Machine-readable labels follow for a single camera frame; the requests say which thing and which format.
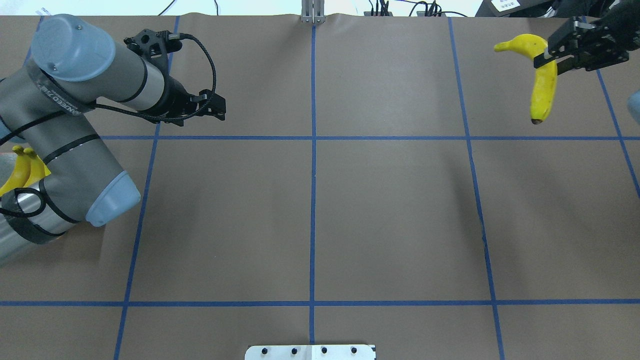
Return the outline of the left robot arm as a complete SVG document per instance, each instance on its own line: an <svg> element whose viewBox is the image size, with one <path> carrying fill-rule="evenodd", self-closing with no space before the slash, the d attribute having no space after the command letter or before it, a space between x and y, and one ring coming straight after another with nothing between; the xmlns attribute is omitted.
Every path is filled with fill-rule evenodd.
<svg viewBox="0 0 640 360"><path fill-rule="evenodd" d="M197 94L170 75L169 55L190 40L205 53L209 89ZM49 169L1 196L1 263L44 246L78 223L101 227L141 194L89 120L101 109L154 125L183 126L199 116L226 118L214 61L189 33L143 29L121 43L71 14L42 21L30 59L1 80L1 142L25 142Z"/></svg>

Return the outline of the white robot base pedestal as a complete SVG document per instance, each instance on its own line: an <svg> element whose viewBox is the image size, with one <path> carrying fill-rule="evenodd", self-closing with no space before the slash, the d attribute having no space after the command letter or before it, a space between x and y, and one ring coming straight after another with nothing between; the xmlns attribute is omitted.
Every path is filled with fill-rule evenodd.
<svg viewBox="0 0 640 360"><path fill-rule="evenodd" d="M254 345L245 360L376 360L377 349L369 344Z"/></svg>

